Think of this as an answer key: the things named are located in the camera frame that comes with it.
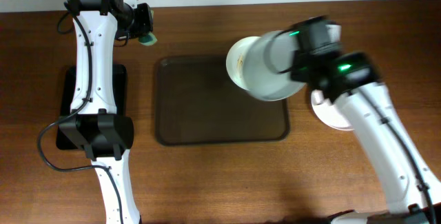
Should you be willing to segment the pink plastic plate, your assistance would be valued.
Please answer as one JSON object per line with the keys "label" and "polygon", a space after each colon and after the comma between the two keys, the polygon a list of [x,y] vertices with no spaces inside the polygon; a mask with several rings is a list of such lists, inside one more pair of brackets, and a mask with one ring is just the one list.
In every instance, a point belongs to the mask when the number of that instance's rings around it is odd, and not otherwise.
{"label": "pink plastic plate", "polygon": [[346,118],[329,99],[326,99],[320,90],[313,90],[310,95],[314,114],[325,125],[342,131],[352,131],[353,128]]}

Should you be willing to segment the green yellow sponge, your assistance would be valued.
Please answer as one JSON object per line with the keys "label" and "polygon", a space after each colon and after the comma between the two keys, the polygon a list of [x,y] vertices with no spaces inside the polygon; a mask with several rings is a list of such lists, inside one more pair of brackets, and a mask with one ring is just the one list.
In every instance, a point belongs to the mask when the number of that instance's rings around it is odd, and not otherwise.
{"label": "green yellow sponge", "polygon": [[152,46],[157,42],[157,38],[152,32],[149,32],[148,34],[139,37],[138,41],[141,45]]}

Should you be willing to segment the black plastic tray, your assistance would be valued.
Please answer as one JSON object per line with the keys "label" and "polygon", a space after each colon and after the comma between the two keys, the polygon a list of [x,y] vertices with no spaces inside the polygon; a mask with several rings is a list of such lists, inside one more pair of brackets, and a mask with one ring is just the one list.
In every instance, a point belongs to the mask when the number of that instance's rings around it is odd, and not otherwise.
{"label": "black plastic tray", "polygon": [[[125,116],[126,96],[127,96],[127,70],[124,65],[114,64],[112,66],[112,82],[114,100],[117,107],[117,114]],[[76,66],[70,66],[65,73],[63,85],[63,95],[61,99],[60,115],[66,116],[70,113],[70,104],[74,96],[76,83]],[[77,150],[60,129],[57,130],[56,146],[60,150]]]}

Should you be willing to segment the dark brown serving tray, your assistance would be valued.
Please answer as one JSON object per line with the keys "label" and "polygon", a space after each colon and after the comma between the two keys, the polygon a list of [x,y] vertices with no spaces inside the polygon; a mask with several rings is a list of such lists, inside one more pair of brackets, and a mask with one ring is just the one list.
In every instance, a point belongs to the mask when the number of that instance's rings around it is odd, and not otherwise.
{"label": "dark brown serving tray", "polygon": [[287,102],[248,95],[229,78],[223,56],[156,64],[154,133],[162,145],[280,141],[290,130]]}

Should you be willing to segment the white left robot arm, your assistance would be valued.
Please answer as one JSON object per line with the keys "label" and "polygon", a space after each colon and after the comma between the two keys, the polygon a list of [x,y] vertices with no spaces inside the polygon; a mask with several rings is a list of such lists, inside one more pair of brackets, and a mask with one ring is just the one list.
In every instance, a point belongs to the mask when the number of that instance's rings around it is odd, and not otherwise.
{"label": "white left robot arm", "polygon": [[67,0],[76,32],[76,76],[70,112],[60,131],[85,152],[98,178],[107,223],[141,223],[132,192],[129,157],[134,124],[117,101],[126,70],[113,64],[115,41],[152,31],[152,12],[140,0]]}

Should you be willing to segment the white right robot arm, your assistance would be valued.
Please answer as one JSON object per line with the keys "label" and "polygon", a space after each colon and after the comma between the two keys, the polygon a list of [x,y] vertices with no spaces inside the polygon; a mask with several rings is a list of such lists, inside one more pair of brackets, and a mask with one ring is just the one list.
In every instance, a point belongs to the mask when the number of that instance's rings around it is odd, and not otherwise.
{"label": "white right robot arm", "polygon": [[298,46],[285,72],[320,90],[348,120],[379,178],[387,210],[347,210],[315,223],[439,223],[440,180],[416,149],[369,57],[343,53],[328,25],[321,16],[285,30]]}

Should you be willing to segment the pale green plastic plate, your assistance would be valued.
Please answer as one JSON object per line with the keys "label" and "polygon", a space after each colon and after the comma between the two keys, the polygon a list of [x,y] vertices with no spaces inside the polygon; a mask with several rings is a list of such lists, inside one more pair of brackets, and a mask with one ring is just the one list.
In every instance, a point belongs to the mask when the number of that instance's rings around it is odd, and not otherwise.
{"label": "pale green plastic plate", "polygon": [[230,79],[261,101],[286,99],[305,84],[292,81],[290,73],[298,42],[289,34],[272,31],[261,37],[246,37],[228,51],[226,68]]}

